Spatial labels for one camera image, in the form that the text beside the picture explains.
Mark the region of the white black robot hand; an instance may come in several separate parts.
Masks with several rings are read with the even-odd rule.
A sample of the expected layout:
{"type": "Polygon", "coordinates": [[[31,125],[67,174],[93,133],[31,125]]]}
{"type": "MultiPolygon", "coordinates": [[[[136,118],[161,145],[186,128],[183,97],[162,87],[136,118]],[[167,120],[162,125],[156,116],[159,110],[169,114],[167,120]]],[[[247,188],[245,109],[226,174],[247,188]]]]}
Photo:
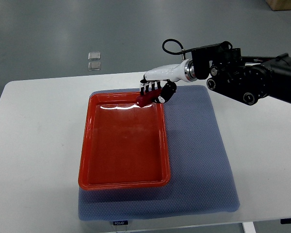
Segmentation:
{"type": "Polygon", "coordinates": [[[165,65],[147,71],[140,81],[140,95],[155,89],[162,89],[158,99],[160,104],[168,102],[177,90],[176,82],[194,82],[192,59],[183,60],[180,64],[165,65]]]}

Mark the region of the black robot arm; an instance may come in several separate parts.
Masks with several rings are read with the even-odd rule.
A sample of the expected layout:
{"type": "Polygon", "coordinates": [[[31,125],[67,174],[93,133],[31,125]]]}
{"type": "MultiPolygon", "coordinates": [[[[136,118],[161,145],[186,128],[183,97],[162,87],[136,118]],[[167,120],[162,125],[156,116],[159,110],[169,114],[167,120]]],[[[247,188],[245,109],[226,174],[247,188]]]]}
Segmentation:
{"type": "Polygon", "coordinates": [[[191,53],[184,66],[187,78],[206,80],[209,90],[246,105],[270,96],[291,104],[291,57],[242,56],[228,41],[181,50],[191,53]]]}

